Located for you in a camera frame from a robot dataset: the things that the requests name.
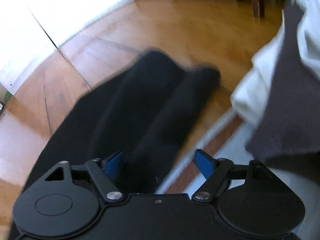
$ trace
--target blue gripper pad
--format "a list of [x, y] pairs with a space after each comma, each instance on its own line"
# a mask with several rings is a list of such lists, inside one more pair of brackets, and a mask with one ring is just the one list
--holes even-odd
[[115, 153], [106, 161], [105, 174], [109, 177], [111, 181], [115, 180], [116, 176], [122, 168], [123, 162], [123, 151]]
[[215, 168], [214, 159], [205, 151], [197, 149], [193, 161], [205, 179], [208, 179], [213, 174]]

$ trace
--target metal screw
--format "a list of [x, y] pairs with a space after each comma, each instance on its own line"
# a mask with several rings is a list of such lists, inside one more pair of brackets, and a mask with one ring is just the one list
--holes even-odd
[[206, 199], [210, 198], [210, 194], [205, 191], [200, 191], [200, 192], [196, 193], [195, 197], [200, 200], [206, 200]]
[[111, 191], [107, 194], [107, 198], [111, 200], [119, 200], [122, 198], [122, 193], [119, 191]]

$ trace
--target black fabric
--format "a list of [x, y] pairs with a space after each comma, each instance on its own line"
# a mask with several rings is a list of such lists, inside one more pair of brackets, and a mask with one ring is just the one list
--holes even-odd
[[[160, 52], [146, 53], [78, 101], [42, 151], [24, 190], [61, 160], [83, 164], [121, 149], [125, 165], [116, 186], [124, 193], [153, 193], [219, 80], [215, 69], [186, 72]], [[9, 240], [17, 233], [13, 225]]]
[[284, 9], [284, 44], [268, 104], [247, 145], [247, 150], [261, 161], [320, 150], [320, 82], [300, 59], [297, 26], [302, 16], [297, 5]]

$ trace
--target white bedsheet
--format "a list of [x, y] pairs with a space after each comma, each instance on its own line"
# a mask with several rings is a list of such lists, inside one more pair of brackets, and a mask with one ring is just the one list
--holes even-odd
[[[297, 29], [300, 57], [320, 79], [320, 0], [292, 0], [305, 11]], [[284, 41], [284, 22], [277, 35], [252, 57], [253, 68], [231, 95], [232, 107], [257, 126], [267, 105], [273, 73]]]

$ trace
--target wooden floor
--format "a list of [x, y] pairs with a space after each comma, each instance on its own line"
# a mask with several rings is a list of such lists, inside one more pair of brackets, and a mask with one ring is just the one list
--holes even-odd
[[251, 68], [251, 57], [275, 36], [281, 8], [266, 5], [254, 20], [250, 3], [228, 0], [141, 0], [81, 31], [52, 54], [12, 97], [0, 116], [0, 235], [28, 173], [76, 101], [128, 67], [149, 48], [185, 68], [215, 64], [224, 88], [203, 110], [180, 155], [230, 107], [230, 93]]

